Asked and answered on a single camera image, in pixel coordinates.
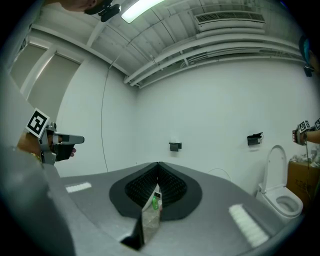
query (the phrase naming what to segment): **cable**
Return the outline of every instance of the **cable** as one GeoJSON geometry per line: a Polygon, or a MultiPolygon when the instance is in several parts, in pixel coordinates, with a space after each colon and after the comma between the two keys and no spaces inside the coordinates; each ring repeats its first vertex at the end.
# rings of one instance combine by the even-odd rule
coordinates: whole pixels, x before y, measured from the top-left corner
{"type": "MultiPolygon", "coordinates": [[[[201,5],[201,7],[203,6],[202,5],[202,3],[201,3],[201,0],[199,0],[199,3],[200,3],[200,5],[201,5]]],[[[202,11],[203,11],[203,13],[205,14],[206,12],[205,12],[205,9],[202,7],[202,11]]]]}
{"type": "Polygon", "coordinates": [[[108,68],[108,73],[106,74],[106,78],[105,78],[105,83],[104,83],[104,89],[103,89],[103,94],[102,94],[102,104],[101,104],[101,117],[100,117],[100,129],[101,129],[101,142],[102,142],[102,151],[103,151],[103,157],[104,157],[104,162],[105,162],[105,167],[106,167],[106,172],[108,173],[108,165],[107,165],[107,160],[106,160],[106,154],[105,154],[105,147],[104,147],[104,138],[102,135],[102,112],[103,112],[103,108],[104,108],[104,102],[105,102],[105,91],[106,91],[106,87],[107,87],[107,80],[109,77],[109,72],[111,67],[113,66],[114,62],[110,65],[110,67],[108,68]]]}
{"type": "Polygon", "coordinates": [[[211,171],[214,171],[214,170],[222,170],[222,171],[224,171],[224,172],[225,172],[225,174],[229,177],[229,181],[231,182],[231,177],[229,176],[229,174],[228,174],[224,169],[221,169],[221,168],[214,168],[214,169],[212,169],[212,170],[208,171],[208,173],[210,173],[211,171]]]}
{"type": "Polygon", "coordinates": [[[308,163],[308,174],[307,174],[307,178],[306,178],[305,191],[306,191],[306,194],[309,197],[309,200],[311,201],[311,196],[309,195],[309,192],[308,192],[310,167],[309,167],[309,154],[308,154],[308,141],[307,141],[307,138],[305,138],[305,146],[306,146],[306,161],[308,163]]]}
{"type": "Polygon", "coordinates": [[[167,9],[168,10],[168,12],[169,12],[169,18],[171,17],[171,12],[170,12],[170,10],[169,9],[167,9]]]}
{"type": "Polygon", "coordinates": [[[172,35],[170,34],[169,30],[166,28],[165,24],[163,23],[163,21],[158,17],[158,15],[155,13],[154,10],[151,9],[151,11],[154,13],[154,15],[159,19],[159,21],[162,23],[163,27],[165,28],[165,30],[168,32],[169,36],[171,37],[173,43],[175,44],[175,40],[174,38],[172,37],[172,35]]]}
{"type": "MultiPolygon", "coordinates": [[[[122,34],[120,34],[118,31],[116,31],[116,30],[115,30],[113,27],[111,27],[109,24],[106,24],[106,26],[107,26],[109,29],[111,29],[111,30],[113,30],[114,32],[116,32],[120,37],[122,37],[124,40],[126,40],[126,41],[128,42],[128,44],[126,45],[126,47],[122,47],[123,50],[127,51],[125,48],[128,48],[128,46],[131,44],[132,41],[130,42],[128,39],[126,39],[122,34]]],[[[148,61],[148,59],[146,58],[146,56],[143,55],[141,51],[139,51],[133,44],[131,44],[131,45],[132,45],[133,48],[135,48],[135,49],[148,61]]]]}

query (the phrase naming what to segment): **bracelet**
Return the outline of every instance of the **bracelet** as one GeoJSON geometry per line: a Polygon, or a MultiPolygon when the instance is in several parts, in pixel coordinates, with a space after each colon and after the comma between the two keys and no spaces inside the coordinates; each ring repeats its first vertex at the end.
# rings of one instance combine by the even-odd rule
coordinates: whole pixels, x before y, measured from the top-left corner
{"type": "Polygon", "coordinates": [[[36,159],[38,159],[40,161],[40,163],[42,163],[41,157],[36,155],[35,153],[30,153],[31,155],[33,155],[36,159]]]}

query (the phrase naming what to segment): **black wall bracket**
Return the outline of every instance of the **black wall bracket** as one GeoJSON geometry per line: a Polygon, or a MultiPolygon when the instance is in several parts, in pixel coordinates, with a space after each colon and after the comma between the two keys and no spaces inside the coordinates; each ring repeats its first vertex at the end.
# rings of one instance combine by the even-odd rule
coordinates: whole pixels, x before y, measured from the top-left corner
{"type": "Polygon", "coordinates": [[[170,144],[170,151],[178,152],[179,150],[182,149],[182,143],[169,142],[169,144],[170,144]]]}
{"type": "Polygon", "coordinates": [[[246,138],[248,140],[248,146],[261,144],[262,140],[263,140],[263,132],[260,132],[258,134],[250,135],[250,136],[248,136],[246,138]]]}

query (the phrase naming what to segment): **ceiling pipe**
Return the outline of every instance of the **ceiling pipe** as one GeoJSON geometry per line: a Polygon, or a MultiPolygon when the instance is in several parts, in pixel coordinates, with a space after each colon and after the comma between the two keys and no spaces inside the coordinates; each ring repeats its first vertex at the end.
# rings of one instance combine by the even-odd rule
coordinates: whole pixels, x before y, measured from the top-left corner
{"type": "MultiPolygon", "coordinates": [[[[231,55],[231,54],[258,54],[260,51],[260,48],[241,48],[241,49],[236,49],[236,50],[224,50],[224,51],[214,51],[213,53],[208,52],[205,54],[197,55],[196,57],[191,57],[188,59],[190,63],[192,62],[197,62],[213,57],[218,57],[218,56],[223,56],[223,55],[231,55]]],[[[183,62],[180,66],[181,68],[185,67],[185,63],[183,62]]]]}
{"type": "Polygon", "coordinates": [[[227,58],[220,58],[220,59],[212,59],[212,60],[208,60],[208,61],[204,61],[204,62],[201,62],[201,63],[196,63],[196,64],[193,64],[193,65],[189,65],[189,66],[186,66],[184,68],[181,68],[181,69],[178,69],[176,71],[173,71],[171,73],[168,73],[164,76],[161,76],[155,80],[152,80],[150,82],[147,82],[146,84],[142,85],[142,86],[139,86],[139,89],[142,89],[148,85],[151,85],[155,82],[158,82],[164,78],[167,78],[167,77],[170,77],[170,76],[173,76],[177,73],[180,73],[182,71],[185,71],[185,70],[189,70],[189,69],[193,69],[193,68],[197,68],[199,66],[203,66],[203,65],[207,65],[207,64],[212,64],[212,63],[216,63],[216,62],[227,62],[227,61],[239,61],[239,60],[251,60],[251,59],[272,59],[272,60],[286,60],[286,61],[294,61],[294,62],[301,62],[301,63],[305,63],[302,59],[296,59],[296,58],[288,58],[288,57],[275,57],[275,56],[241,56],[241,57],[227,57],[227,58]]]}
{"type": "Polygon", "coordinates": [[[143,79],[151,76],[155,72],[162,70],[166,68],[167,66],[174,64],[178,61],[183,60],[184,58],[189,58],[191,56],[197,55],[197,54],[202,54],[205,52],[213,52],[213,51],[219,51],[223,49],[230,49],[230,48],[247,48],[247,47],[253,47],[253,48],[264,48],[264,49],[272,49],[272,50],[277,50],[280,52],[286,52],[290,53],[296,56],[301,56],[301,53],[298,50],[290,49],[287,47],[275,45],[275,44],[270,44],[270,43],[263,43],[263,42],[226,42],[226,43],[219,43],[215,45],[210,45],[207,47],[203,47],[197,50],[190,51],[188,53],[182,54],[180,56],[174,57],[170,59],[169,61],[160,64],[156,66],[155,68],[151,69],[149,72],[145,73],[144,75],[140,76],[138,79],[134,80],[130,85],[135,86],[137,83],[142,81],[143,79]]]}
{"type": "MultiPolygon", "coordinates": [[[[167,20],[167,19],[170,19],[172,17],[176,17],[176,16],[179,16],[179,15],[182,15],[182,14],[187,14],[187,13],[190,13],[192,12],[193,10],[197,10],[197,9],[203,9],[203,8],[212,8],[212,7],[223,7],[223,6],[230,6],[230,3],[214,3],[214,4],[207,4],[207,5],[203,5],[203,6],[196,6],[196,7],[193,7],[193,8],[189,8],[189,9],[184,9],[180,12],[176,12],[175,14],[171,14],[167,17],[165,17],[164,19],[156,22],[155,24],[149,26],[148,28],[146,28],[145,30],[143,30],[141,33],[139,33],[138,35],[136,35],[132,40],[131,42],[133,42],[136,38],[140,37],[143,33],[145,33],[146,31],[154,28],[155,26],[157,26],[158,24],[162,23],[163,21],[167,20]]],[[[233,3],[232,6],[235,6],[235,7],[239,7],[239,8],[246,8],[248,7],[246,4],[238,4],[238,3],[233,3]]],[[[267,11],[271,11],[271,12],[275,12],[275,13],[279,13],[279,14],[283,14],[282,12],[279,12],[279,10],[277,10],[277,8],[279,7],[278,5],[274,4],[274,3],[270,3],[270,8],[267,8],[265,6],[255,6],[256,9],[259,9],[260,12],[262,10],[267,10],[267,11]]]]}
{"type": "Polygon", "coordinates": [[[259,40],[259,41],[268,41],[268,42],[273,42],[277,44],[282,44],[288,47],[292,47],[294,49],[299,49],[299,46],[295,43],[271,37],[271,36],[266,36],[262,34],[247,34],[247,33],[234,33],[234,34],[221,34],[221,35],[213,35],[205,38],[201,38],[195,41],[191,41],[189,43],[180,45],[178,47],[175,47],[173,49],[170,49],[166,52],[163,52],[158,55],[158,57],[154,58],[152,61],[148,62],[146,65],[143,67],[139,68],[136,72],[134,72],[132,75],[129,77],[126,77],[124,79],[124,83],[127,84],[129,81],[140,75],[142,72],[147,70],[148,68],[152,67],[154,64],[157,64],[158,62],[164,60],[165,58],[174,55],[176,53],[179,53],[180,51],[184,51],[188,48],[191,47],[196,47],[204,44],[209,44],[209,43],[221,43],[223,41],[230,41],[230,40],[259,40]]]}
{"type": "Polygon", "coordinates": [[[174,43],[174,44],[171,44],[171,45],[167,46],[166,48],[164,48],[164,49],[161,51],[161,53],[165,53],[165,52],[167,52],[167,51],[170,51],[171,49],[174,49],[174,48],[176,48],[176,47],[182,46],[182,45],[184,45],[184,44],[188,44],[188,43],[193,42],[193,41],[195,41],[195,40],[197,40],[197,38],[196,38],[195,35],[194,35],[194,36],[191,36],[191,37],[188,37],[188,38],[186,38],[186,39],[180,40],[180,41],[178,41],[178,42],[176,42],[176,43],[174,43]]]}
{"type": "Polygon", "coordinates": [[[216,36],[216,35],[236,34],[236,33],[264,35],[266,32],[264,29],[261,29],[261,28],[228,27],[228,28],[219,28],[219,29],[213,29],[213,30],[201,32],[199,34],[196,34],[195,37],[196,39],[202,39],[202,38],[216,36]]]}

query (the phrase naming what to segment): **white ceiling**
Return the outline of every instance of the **white ceiling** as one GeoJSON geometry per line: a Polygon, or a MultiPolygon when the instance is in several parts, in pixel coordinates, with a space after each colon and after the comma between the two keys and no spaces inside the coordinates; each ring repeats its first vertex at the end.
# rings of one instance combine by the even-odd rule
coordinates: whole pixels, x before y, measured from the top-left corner
{"type": "Polygon", "coordinates": [[[152,61],[164,49],[177,42],[192,39],[200,33],[194,15],[202,13],[256,12],[262,14],[265,19],[266,36],[298,44],[302,34],[294,19],[278,1],[165,0],[128,24],[121,18],[121,14],[136,1],[114,0],[113,4],[121,4],[121,13],[106,23],[100,22],[98,15],[69,12],[58,4],[47,5],[42,8],[33,28],[63,38],[92,52],[113,63],[128,76],[152,61]]]}

